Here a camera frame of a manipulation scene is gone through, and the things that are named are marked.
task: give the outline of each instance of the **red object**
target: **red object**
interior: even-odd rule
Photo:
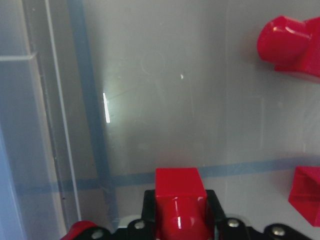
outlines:
[[[73,224],[69,230],[69,232],[61,238],[61,240],[73,240],[79,234],[81,234],[84,230],[96,227],[97,225],[91,221],[78,221]]]
[[[196,168],[158,168],[155,172],[157,238],[208,240],[207,193]]]
[[[299,21],[279,16],[260,33],[257,50],[275,70],[320,83],[320,17]]]
[[[320,167],[296,167],[289,202],[312,226],[320,227]]]

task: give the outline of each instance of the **plastic bin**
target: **plastic bin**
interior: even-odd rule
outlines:
[[[0,239],[114,229],[157,167],[198,167],[259,231],[320,235],[288,203],[295,167],[320,165],[320,85],[256,51],[265,23],[318,1],[0,3]]]

